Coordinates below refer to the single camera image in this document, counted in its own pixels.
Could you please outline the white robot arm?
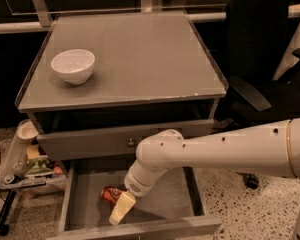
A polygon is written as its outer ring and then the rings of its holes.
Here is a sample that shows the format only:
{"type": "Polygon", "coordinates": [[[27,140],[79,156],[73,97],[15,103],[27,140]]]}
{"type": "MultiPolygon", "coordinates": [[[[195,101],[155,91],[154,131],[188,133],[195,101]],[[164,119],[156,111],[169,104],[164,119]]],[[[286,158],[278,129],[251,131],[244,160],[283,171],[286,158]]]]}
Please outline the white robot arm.
{"type": "Polygon", "coordinates": [[[300,179],[300,118],[185,139],[169,129],[142,140],[109,217],[119,224],[169,170],[222,168],[300,179]]]}

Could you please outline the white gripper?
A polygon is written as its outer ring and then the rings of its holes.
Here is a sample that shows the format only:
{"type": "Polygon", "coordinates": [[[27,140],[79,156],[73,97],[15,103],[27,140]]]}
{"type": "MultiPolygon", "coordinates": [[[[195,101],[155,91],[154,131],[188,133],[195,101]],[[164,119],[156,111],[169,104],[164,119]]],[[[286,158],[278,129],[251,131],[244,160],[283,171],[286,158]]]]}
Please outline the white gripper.
{"type": "Polygon", "coordinates": [[[136,204],[135,196],[147,195],[167,171],[167,168],[150,169],[139,161],[135,161],[124,178],[124,186],[129,192],[123,192],[119,196],[109,217],[109,222],[112,225],[118,225],[136,204]]]}

